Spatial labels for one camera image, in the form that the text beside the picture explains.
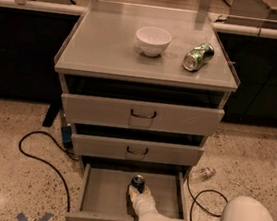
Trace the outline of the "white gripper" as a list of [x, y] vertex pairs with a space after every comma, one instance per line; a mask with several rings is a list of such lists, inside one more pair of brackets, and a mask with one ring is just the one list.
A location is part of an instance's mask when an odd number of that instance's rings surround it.
[[157, 213], [155, 199], [151, 196], [150, 188], [145, 186], [143, 193], [133, 185], [128, 186], [128, 196], [137, 215], [143, 216], [146, 212]]

